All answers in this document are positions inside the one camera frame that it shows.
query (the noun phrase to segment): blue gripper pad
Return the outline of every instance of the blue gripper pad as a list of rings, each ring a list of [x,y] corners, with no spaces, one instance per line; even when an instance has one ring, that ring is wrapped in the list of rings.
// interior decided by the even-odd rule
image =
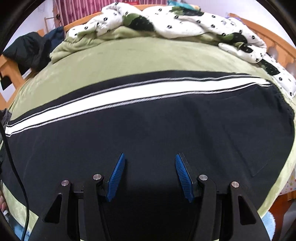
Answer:
[[[176,155],[175,165],[185,198],[187,198],[189,202],[193,202],[192,180],[179,154]]]
[[[126,160],[124,154],[122,153],[108,181],[108,192],[106,195],[106,199],[108,202],[110,202],[111,199],[115,197],[119,182],[121,180],[121,175],[124,170],[125,163]]]

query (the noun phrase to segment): wooden headboard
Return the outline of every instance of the wooden headboard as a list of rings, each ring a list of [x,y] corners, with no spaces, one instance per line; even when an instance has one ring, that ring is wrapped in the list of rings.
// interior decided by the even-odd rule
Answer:
[[[40,29],[37,31],[37,33],[40,36],[44,36],[44,30]],[[4,57],[3,55],[0,56],[0,72],[1,75],[8,76],[12,82],[12,84],[15,87],[15,91],[12,94],[12,96],[9,98],[9,100],[6,102],[6,100],[3,98],[3,96],[0,94],[0,110],[3,110],[5,108],[8,108],[10,104],[15,99],[15,96],[20,89],[20,87],[34,74],[34,70],[25,78],[23,79],[18,64],[14,61],[12,61],[9,58]]]
[[[160,6],[157,4],[150,4],[150,5],[135,5],[140,10],[144,10],[147,7],[152,7],[152,6]],[[94,16],[100,15],[102,12],[97,12],[92,15],[86,16],[84,18],[81,18],[73,23],[70,23],[66,26],[64,26],[65,32],[67,32],[70,28],[84,24],[88,22],[91,18]],[[239,17],[236,14],[230,13],[230,17]],[[280,36],[276,35],[275,33],[271,32],[270,30],[253,23],[249,20],[240,18],[245,25],[247,25],[254,33],[256,33],[259,37],[261,37],[267,44],[267,47],[274,47],[276,48],[279,57],[278,57],[278,62],[283,66],[286,67],[288,63],[293,63],[294,65],[296,64],[296,49],[292,47],[287,41],[282,39]],[[38,31],[38,33],[43,36],[44,35],[44,30]],[[5,58],[4,56],[0,56],[0,72],[2,76],[8,75],[16,89],[16,91],[13,93],[9,101],[5,101],[3,96],[0,95],[0,110],[7,108],[10,106],[12,101],[15,98],[15,95],[19,88],[26,82],[26,79],[23,79],[19,70],[18,66],[15,62],[13,62],[10,59]]]

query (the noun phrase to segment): crumpled quilt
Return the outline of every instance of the crumpled quilt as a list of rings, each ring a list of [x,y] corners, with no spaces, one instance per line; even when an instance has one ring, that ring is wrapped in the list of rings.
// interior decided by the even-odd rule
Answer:
[[[266,53],[265,42],[235,18],[224,18],[181,6],[153,6],[140,11],[128,3],[112,3],[86,24],[71,28],[69,41],[95,33],[100,37],[120,26],[137,31],[154,32],[160,37],[176,39],[211,33],[219,48],[249,62],[259,62]]]
[[[71,28],[64,42],[50,54],[51,62],[106,41],[134,37],[162,37],[217,45],[273,76],[290,98],[296,95],[295,78],[266,54],[265,42],[236,18],[202,12],[200,8],[153,6],[140,11],[116,2],[86,24]]]

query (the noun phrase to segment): striped curtain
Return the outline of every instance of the striped curtain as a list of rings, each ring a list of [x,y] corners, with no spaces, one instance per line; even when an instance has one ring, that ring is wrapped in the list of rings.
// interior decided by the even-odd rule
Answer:
[[[80,18],[100,12],[103,7],[114,2],[134,2],[135,0],[55,0],[61,25],[66,26]],[[167,4],[166,0],[138,0],[139,4]]]

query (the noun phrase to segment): black cable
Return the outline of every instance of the black cable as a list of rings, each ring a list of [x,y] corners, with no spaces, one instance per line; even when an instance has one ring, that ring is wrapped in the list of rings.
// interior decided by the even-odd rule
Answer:
[[[7,152],[8,160],[10,162],[12,171],[13,171],[15,177],[17,178],[17,181],[18,181],[18,183],[19,183],[19,185],[20,185],[20,187],[22,189],[22,192],[24,194],[25,201],[26,201],[26,222],[25,222],[24,230],[22,232],[22,239],[21,239],[22,241],[24,241],[25,237],[26,237],[28,225],[29,225],[29,219],[30,219],[30,209],[29,209],[28,197],[27,197],[24,185],[23,185],[23,183],[22,183],[22,181],[20,179],[20,176],[18,175],[17,170],[15,168],[15,165],[13,163],[11,152],[10,152],[10,149],[9,149],[9,146],[8,146],[8,141],[7,141],[6,134],[5,134],[5,130],[4,130],[4,127],[3,127],[2,123],[0,123],[0,133],[1,133],[2,138],[3,138],[3,143],[4,143],[4,146],[5,146],[6,152]]]

